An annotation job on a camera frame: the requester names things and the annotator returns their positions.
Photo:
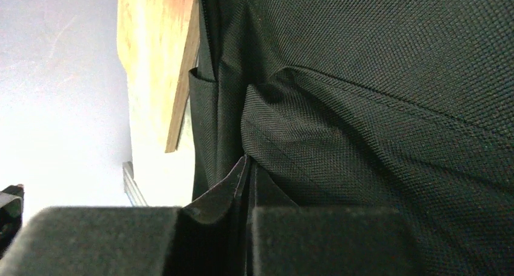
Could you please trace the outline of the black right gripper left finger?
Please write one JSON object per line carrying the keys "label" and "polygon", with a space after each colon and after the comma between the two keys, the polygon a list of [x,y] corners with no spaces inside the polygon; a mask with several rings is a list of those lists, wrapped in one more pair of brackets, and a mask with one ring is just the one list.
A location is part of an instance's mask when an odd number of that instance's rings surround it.
{"label": "black right gripper left finger", "polygon": [[49,207],[24,226],[1,275],[164,275],[174,207]]}

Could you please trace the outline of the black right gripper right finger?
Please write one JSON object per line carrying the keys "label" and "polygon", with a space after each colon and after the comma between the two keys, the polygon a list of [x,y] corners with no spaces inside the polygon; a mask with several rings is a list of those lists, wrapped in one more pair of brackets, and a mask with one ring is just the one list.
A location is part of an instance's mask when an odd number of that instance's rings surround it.
{"label": "black right gripper right finger", "polygon": [[253,275],[421,275],[410,230],[390,209],[258,207]]}

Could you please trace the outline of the black student backpack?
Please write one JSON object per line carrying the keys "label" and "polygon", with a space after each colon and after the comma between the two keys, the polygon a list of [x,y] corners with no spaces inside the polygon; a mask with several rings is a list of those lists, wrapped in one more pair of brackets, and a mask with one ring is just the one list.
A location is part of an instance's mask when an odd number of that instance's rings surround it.
{"label": "black student backpack", "polygon": [[258,207],[396,211],[421,275],[513,274],[513,0],[199,0],[165,275],[253,275]]}

